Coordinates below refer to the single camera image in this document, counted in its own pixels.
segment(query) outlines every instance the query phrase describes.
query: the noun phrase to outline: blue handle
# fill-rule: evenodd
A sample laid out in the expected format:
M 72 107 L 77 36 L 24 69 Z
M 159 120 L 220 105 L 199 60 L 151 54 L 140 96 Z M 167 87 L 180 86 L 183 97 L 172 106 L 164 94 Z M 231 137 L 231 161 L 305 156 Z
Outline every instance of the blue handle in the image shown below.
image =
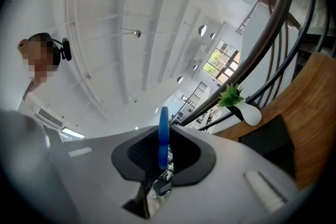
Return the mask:
M 169 120 L 168 108 L 163 106 L 161 109 L 160 123 L 159 123 L 159 167 L 166 169 L 168 165 L 168 146 L 169 146 Z

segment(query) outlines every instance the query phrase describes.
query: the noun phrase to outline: metal railing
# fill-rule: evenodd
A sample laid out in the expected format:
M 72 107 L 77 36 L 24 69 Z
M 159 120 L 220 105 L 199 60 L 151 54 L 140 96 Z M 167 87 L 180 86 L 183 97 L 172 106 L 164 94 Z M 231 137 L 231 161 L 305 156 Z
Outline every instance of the metal railing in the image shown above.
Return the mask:
M 178 119 L 180 121 L 188 117 L 196 108 L 206 88 L 207 88 L 207 85 L 205 85 L 203 82 L 200 82 L 200 84 L 197 86 L 194 92 L 190 95 L 190 97 L 187 100 L 184 100 L 184 105 L 170 119 L 170 122 L 174 121 L 175 119 Z
M 257 40 L 254 48 L 252 49 L 250 55 L 238 67 L 236 72 L 233 73 L 232 76 L 226 81 L 227 84 L 231 84 L 231 83 L 232 84 L 236 84 L 236 83 L 240 84 L 240 83 L 242 83 L 247 78 L 247 76 L 249 74 L 251 74 L 251 72 L 256 68 L 256 66 L 260 63 L 262 58 L 265 56 L 265 54 L 267 53 L 269 48 L 274 43 L 276 37 L 278 36 L 278 34 L 279 34 L 279 32 L 282 28 L 282 25 L 286 21 L 287 15 L 289 13 L 289 8 L 290 8 L 290 5 L 291 5 L 291 2 L 292 2 L 292 0 L 277 0 L 276 5 L 275 5 L 274 10 L 273 10 L 273 13 L 272 13 L 264 31 L 261 33 L 261 35 L 260 35 L 259 39 Z M 269 81 L 271 81 L 271 80 L 273 81 L 275 75 L 277 75 L 279 77 L 281 75 L 281 73 L 276 72 Z M 201 104 L 197 109 L 195 109 L 195 111 L 189 117 L 187 117 L 185 120 L 183 120 L 180 123 L 180 125 L 185 126 L 185 125 L 189 124 L 190 122 L 194 121 L 196 118 L 201 116 L 203 113 L 205 113 L 206 111 L 208 111 L 209 109 L 214 107 L 218 103 L 218 97 L 219 97 L 220 93 L 225 91 L 225 89 L 226 89 L 226 85 L 222 85 L 221 87 L 219 87 L 217 89 L 217 91 L 211 97 L 209 97 L 203 104 Z
M 316 0 L 310 0 L 308 16 L 306 17 L 306 21 L 304 22 L 303 27 L 299 31 L 299 36 L 298 36 L 293 48 L 291 49 L 289 55 L 284 59 L 281 66 L 276 70 L 276 72 L 272 75 L 272 77 L 269 78 L 266 81 L 266 83 L 256 93 L 254 93 L 251 97 L 246 99 L 246 103 L 251 104 L 257 98 L 259 98 L 268 88 L 270 88 L 272 85 L 274 85 L 274 83 L 277 81 L 278 78 L 282 78 L 282 75 L 283 75 L 285 69 L 289 66 L 289 64 L 292 62 L 293 58 L 295 57 L 295 55 L 299 51 L 299 48 L 300 48 L 300 46 L 301 46 L 301 44 L 302 44 L 302 42 L 303 42 L 303 40 L 304 40 L 304 38 L 307 34 L 308 28 L 309 28 L 310 23 L 312 21 L 314 8 L 315 8 L 315 3 L 316 3 Z M 209 127 L 214 126 L 214 125 L 228 119 L 231 116 L 233 116 L 233 113 L 228 113 L 228 114 L 222 116 L 221 118 L 217 119 L 216 121 L 200 128 L 199 130 L 200 131 L 206 130 Z

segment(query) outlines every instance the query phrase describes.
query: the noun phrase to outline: ceiling light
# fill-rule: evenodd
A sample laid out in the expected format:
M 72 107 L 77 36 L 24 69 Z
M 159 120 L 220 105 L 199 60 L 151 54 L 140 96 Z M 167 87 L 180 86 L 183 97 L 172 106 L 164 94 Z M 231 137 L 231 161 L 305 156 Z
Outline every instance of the ceiling light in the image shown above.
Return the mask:
M 198 28 L 198 33 L 201 37 L 204 36 L 205 34 L 205 31 L 206 31 L 206 25 L 201 25 L 199 28 Z
M 135 30 L 135 31 L 133 32 L 133 34 L 134 34 L 137 38 L 139 38 L 139 37 L 141 36 L 141 31 L 140 31 L 140 30 Z
M 75 136 L 75 137 L 78 137 L 78 138 L 84 138 L 84 137 L 85 137 L 84 135 L 81 135 L 81 134 L 79 134 L 79 133 L 76 133 L 76 132 L 74 132 L 74 131 L 72 131 L 72 130 L 70 130 L 70 129 L 68 129 L 68 128 L 64 128 L 64 129 L 62 130 L 62 132 L 66 133 L 66 134 L 70 134 L 70 135 Z
M 177 78 L 177 83 L 180 83 L 183 80 L 183 77 L 178 77 Z

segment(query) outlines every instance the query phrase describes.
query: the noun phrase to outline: black step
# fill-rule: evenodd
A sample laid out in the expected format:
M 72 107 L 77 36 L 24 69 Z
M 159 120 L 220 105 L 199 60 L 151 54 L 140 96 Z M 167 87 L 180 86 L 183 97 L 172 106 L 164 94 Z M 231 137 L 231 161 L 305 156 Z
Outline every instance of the black step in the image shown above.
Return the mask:
M 298 59 L 298 61 L 296 62 L 296 64 L 299 65 L 299 66 L 304 67 L 305 64 L 306 64 L 307 62 L 308 62 L 307 59 L 305 59 L 305 58 L 303 58 L 303 57 L 300 57 L 300 58 Z
M 309 44 L 309 45 L 317 45 L 317 43 L 320 40 L 321 35 L 316 34 L 306 34 L 303 40 L 303 44 Z M 334 45 L 334 42 L 336 40 L 336 37 L 333 36 L 326 36 L 323 46 L 326 48 L 332 48 Z

